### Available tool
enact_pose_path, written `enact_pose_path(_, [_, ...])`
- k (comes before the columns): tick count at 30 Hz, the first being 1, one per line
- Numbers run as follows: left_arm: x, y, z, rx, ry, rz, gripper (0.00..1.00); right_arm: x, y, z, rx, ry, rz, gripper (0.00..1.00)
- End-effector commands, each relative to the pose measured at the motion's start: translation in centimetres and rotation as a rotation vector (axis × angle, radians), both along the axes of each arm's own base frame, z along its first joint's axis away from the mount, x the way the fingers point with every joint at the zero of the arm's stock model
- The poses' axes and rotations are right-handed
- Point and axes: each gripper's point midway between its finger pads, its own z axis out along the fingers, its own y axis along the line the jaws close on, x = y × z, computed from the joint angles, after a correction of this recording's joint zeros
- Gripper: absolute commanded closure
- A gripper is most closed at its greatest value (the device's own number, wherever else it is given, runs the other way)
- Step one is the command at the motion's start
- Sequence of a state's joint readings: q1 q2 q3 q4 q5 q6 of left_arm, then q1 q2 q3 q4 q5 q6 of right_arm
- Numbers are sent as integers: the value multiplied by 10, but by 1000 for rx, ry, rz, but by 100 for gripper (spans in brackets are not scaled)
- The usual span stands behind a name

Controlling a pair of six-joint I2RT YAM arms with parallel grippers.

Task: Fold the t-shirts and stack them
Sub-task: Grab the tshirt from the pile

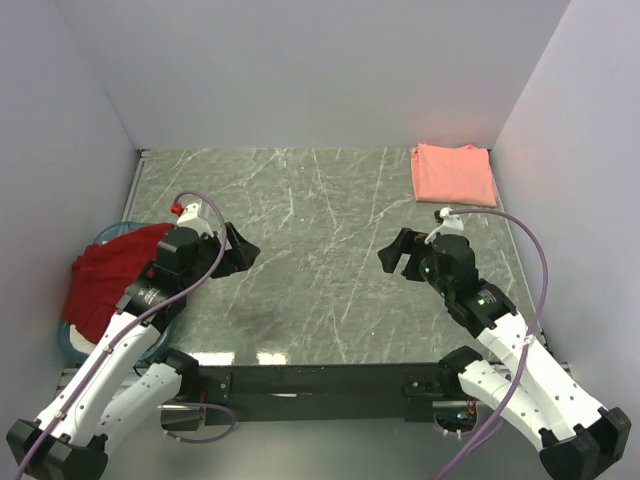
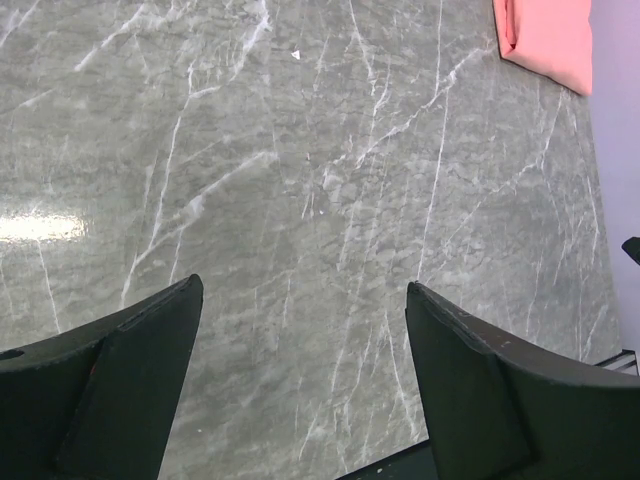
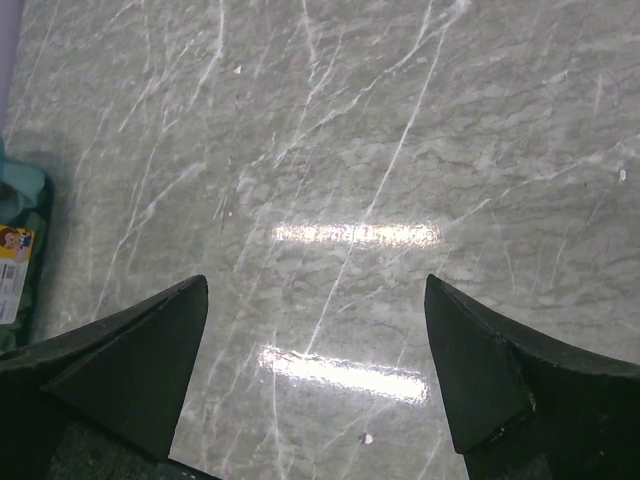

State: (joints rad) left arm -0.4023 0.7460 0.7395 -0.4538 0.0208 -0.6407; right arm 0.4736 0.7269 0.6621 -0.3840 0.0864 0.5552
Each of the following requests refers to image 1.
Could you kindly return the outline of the red t shirt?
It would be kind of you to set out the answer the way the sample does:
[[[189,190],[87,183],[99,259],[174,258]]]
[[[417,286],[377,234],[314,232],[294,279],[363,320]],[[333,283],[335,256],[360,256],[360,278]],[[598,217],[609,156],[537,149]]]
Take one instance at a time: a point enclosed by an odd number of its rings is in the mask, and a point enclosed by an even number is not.
[[[170,223],[152,224],[87,246],[72,264],[62,319],[86,340],[98,343],[126,288],[155,258],[158,242],[172,228]]]

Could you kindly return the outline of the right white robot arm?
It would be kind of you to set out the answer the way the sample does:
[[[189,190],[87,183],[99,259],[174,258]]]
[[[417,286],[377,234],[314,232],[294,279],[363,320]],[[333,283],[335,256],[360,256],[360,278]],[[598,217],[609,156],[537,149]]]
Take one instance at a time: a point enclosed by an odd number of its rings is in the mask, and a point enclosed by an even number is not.
[[[404,228],[378,253],[383,271],[394,272],[402,256],[408,258],[403,277],[428,283],[449,315],[508,370],[502,374],[472,348],[460,347],[439,363],[444,395],[467,395],[499,412],[533,445],[553,479],[595,479],[622,458],[629,417],[588,394],[528,334],[515,304],[480,277],[465,237]]]

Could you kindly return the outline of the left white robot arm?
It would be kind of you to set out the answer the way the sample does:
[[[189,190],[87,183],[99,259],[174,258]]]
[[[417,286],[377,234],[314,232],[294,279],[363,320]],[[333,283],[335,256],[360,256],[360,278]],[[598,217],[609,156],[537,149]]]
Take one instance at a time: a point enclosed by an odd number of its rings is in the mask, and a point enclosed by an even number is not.
[[[196,405],[202,398],[199,363],[172,348],[133,385],[121,385],[185,308],[191,292],[209,278],[249,270],[259,254],[232,223],[221,234],[169,229],[70,383],[35,420],[18,420],[9,429],[16,475],[98,479],[116,445],[147,414],[171,401]]]

